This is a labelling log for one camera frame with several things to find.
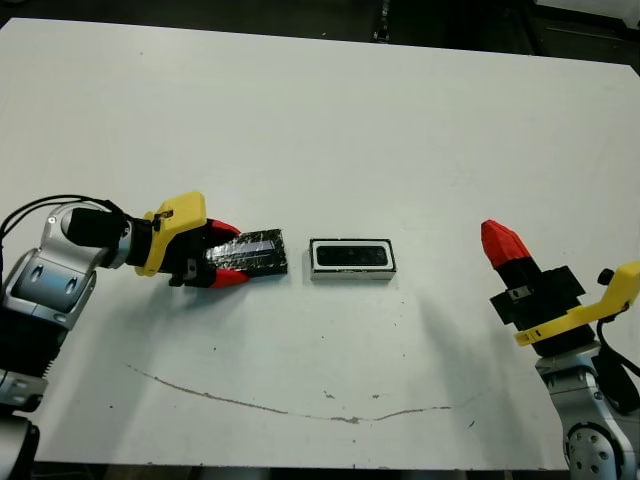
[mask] wire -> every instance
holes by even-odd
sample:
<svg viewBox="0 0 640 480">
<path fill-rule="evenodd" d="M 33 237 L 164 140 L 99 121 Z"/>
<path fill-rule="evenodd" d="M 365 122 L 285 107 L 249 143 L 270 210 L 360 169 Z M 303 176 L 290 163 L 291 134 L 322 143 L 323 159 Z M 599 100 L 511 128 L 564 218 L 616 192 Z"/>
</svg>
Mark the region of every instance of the wire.
<svg viewBox="0 0 640 480">
<path fill-rule="evenodd" d="M 24 217 L 26 217 L 27 215 L 29 215 L 32 212 L 35 212 L 39 208 L 49 207 L 49 206 L 56 206 L 56 205 L 67 205 L 69 203 L 77 203 L 77 202 L 75 200 L 72 200 L 72 201 L 69 201 L 69 202 L 49 202 L 49 203 L 42 203 L 40 205 L 36 205 L 35 207 L 31 207 L 29 210 L 27 210 L 26 212 L 23 212 L 22 215 L 20 215 L 18 218 L 16 218 L 16 220 L 9 227 L 7 227 L 7 229 L 4 232 L 2 232 L 2 237 L 1 238 L 4 238 L 7 235 L 9 235 L 9 233 L 11 233 L 11 230 L 16 228 L 18 226 L 18 223 L 20 223 L 22 220 L 24 220 Z"/>
<path fill-rule="evenodd" d="M 602 320 L 598 320 L 598 324 L 596 325 L 596 333 L 598 335 L 598 340 L 600 340 L 600 343 L 602 344 L 602 346 L 605 349 L 607 349 L 618 360 L 618 362 L 620 362 L 621 365 L 624 365 L 629 369 L 630 372 L 632 372 L 637 377 L 640 377 L 640 367 L 638 367 L 631 360 L 629 360 L 628 358 L 626 358 L 625 356 L 623 356 L 622 354 L 616 352 L 613 348 L 611 348 L 609 343 L 604 338 L 604 334 L 602 333 L 602 326 L 605 323 L 612 322 L 614 318 L 615 317 L 613 318 L 609 317 L 609 318 L 603 318 Z"/>
<path fill-rule="evenodd" d="M 9 225 L 9 222 L 13 220 L 17 215 L 20 215 L 25 210 L 38 205 L 40 203 L 49 202 L 51 200 L 80 200 L 80 201 L 89 201 L 92 200 L 90 197 L 85 197 L 84 195 L 51 195 L 49 197 L 43 197 L 38 200 L 34 200 L 33 202 L 29 202 L 26 205 L 23 205 L 19 209 L 15 210 L 7 218 L 4 219 L 2 225 L 0 226 L 0 239 L 4 238 L 4 232 Z"/>
</svg>

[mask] scratch mark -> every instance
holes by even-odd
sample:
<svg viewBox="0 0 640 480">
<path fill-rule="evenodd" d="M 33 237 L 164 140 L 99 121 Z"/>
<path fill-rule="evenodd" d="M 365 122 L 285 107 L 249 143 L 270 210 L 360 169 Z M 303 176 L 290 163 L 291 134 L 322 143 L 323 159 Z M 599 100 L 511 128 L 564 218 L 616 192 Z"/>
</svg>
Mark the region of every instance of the scratch mark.
<svg viewBox="0 0 640 480">
<path fill-rule="evenodd" d="M 257 405 L 257 404 L 254 404 L 254 403 L 241 402 L 240 400 L 233 400 L 231 398 L 218 397 L 217 395 L 211 395 L 210 393 L 207 393 L 207 392 L 197 392 L 195 390 L 191 390 L 190 388 L 181 387 L 180 385 L 176 385 L 174 383 L 167 382 L 166 380 L 163 380 L 163 379 L 161 379 L 159 377 L 156 377 L 155 375 L 151 375 L 151 374 L 149 374 L 147 372 L 143 372 L 142 370 L 139 370 L 139 369 L 137 369 L 136 367 L 134 367 L 132 365 L 129 365 L 129 364 L 125 364 L 125 365 L 127 366 L 127 368 L 129 368 L 129 369 L 133 370 L 134 372 L 142 375 L 143 377 L 146 377 L 146 378 L 148 378 L 150 380 L 158 382 L 158 383 L 160 383 L 160 384 L 162 384 L 162 385 L 164 385 L 166 387 L 172 388 L 173 390 L 177 390 L 179 392 L 188 393 L 190 395 L 197 395 L 198 397 L 208 398 L 209 400 L 215 400 L 215 401 L 218 401 L 218 402 L 231 403 L 233 405 L 237 405 L 237 406 L 240 406 L 240 407 L 254 408 L 256 410 L 262 410 L 262 411 L 270 412 L 270 413 L 277 413 L 279 415 L 291 415 L 293 417 L 309 418 L 309 419 L 312 419 L 312 420 L 343 422 L 343 423 L 349 423 L 351 425 L 359 425 L 360 422 L 368 422 L 368 423 L 371 423 L 371 426 L 373 426 L 373 422 L 382 422 L 383 420 L 387 420 L 389 418 L 397 417 L 397 416 L 400 416 L 400 415 L 408 415 L 408 414 L 413 414 L 413 413 L 423 413 L 423 412 L 429 412 L 429 411 L 432 411 L 432 410 L 451 410 L 453 408 L 453 407 L 450 407 L 448 405 L 446 405 L 446 406 L 438 406 L 438 407 L 428 407 L 428 408 L 413 408 L 413 409 L 409 409 L 409 410 L 401 410 L 399 412 L 390 413 L 388 415 L 384 415 L 382 417 L 377 417 L 377 418 L 365 418 L 365 417 L 355 417 L 355 416 L 351 417 L 351 418 L 347 418 L 347 417 L 319 417 L 319 416 L 316 416 L 316 415 L 302 414 L 302 413 L 296 413 L 296 412 L 287 412 L 285 410 L 279 410 L 277 408 L 265 407 L 263 405 Z M 478 393 L 477 395 L 474 395 L 473 397 L 467 399 L 465 402 L 461 403 L 460 405 L 457 405 L 455 408 L 463 408 L 463 407 L 467 406 L 469 403 L 471 403 L 472 401 L 474 401 L 478 397 L 481 397 L 482 395 L 484 395 L 487 392 L 488 392 L 488 390 L 485 391 L 485 392 Z M 467 428 L 471 428 L 474 423 L 475 423 L 475 420 Z"/>
<path fill-rule="evenodd" d="M 364 420 L 364 419 L 358 418 L 358 417 L 351 417 L 351 418 L 331 417 L 330 420 L 333 420 L 334 422 L 344 422 L 344 423 L 351 423 L 353 425 L 358 425 L 360 423 L 360 420 Z"/>
<path fill-rule="evenodd" d="M 234 405 L 239 405 L 241 407 L 256 408 L 258 410 L 264 410 L 265 412 L 278 413 L 280 415 L 289 414 L 289 412 L 285 412 L 284 410 L 278 410 L 277 408 L 263 407 L 262 405 L 255 405 L 253 403 L 240 402 L 239 400 L 232 400 L 231 398 L 217 397 L 207 392 L 196 392 L 195 390 L 181 387 L 179 385 L 174 385 L 173 383 L 169 383 L 166 380 L 162 380 L 161 378 L 155 377 L 153 375 L 149 375 L 148 373 L 143 372 L 142 370 L 138 370 L 136 367 L 133 367 L 131 365 L 127 365 L 127 367 L 129 367 L 131 370 L 133 370 L 136 373 L 139 373 L 144 377 L 150 378 L 151 380 L 155 380 L 156 382 L 161 383 L 162 385 L 165 385 L 169 388 L 173 388 L 174 390 L 178 390 L 179 392 L 190 393 L 191 395 L 198 395 L 199 397 L 209 398 L 211 400 L 217 400 L 218 402 L 232 403 Z"/>
</svg>

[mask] yellow gripper bracket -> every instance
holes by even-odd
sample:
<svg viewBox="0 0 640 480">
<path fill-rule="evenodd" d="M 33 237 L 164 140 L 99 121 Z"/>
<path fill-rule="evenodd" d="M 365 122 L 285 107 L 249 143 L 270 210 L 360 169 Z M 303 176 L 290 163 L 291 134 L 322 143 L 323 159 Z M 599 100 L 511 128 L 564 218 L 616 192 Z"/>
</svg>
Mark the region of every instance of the yellow gripper bracket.
<svg viewBox="0 0 640 480">
<path fill-rule="evenodd" d="M 138 275 L 152 277 L 160 269 L 167 245 L 179 233 L 203 226 L 207 222 L 204 196 L 190 192 L 170 198 L 154 212 L 147 212 L 145 220 L 156 222 L 151 233 L 151 247 L 144 266 L 136 267 Z"/>
<path fill-rule="evenodd" d="M 618 267 L 598 303 L 572 308 L 566 315 L 523 330 L 515 335 L 516 341 L 521 346 L 531 345 L 596 320 L 617 315 L 633 305 L 639 292 L 640 261 L 627 263 Z"/>
</svg>

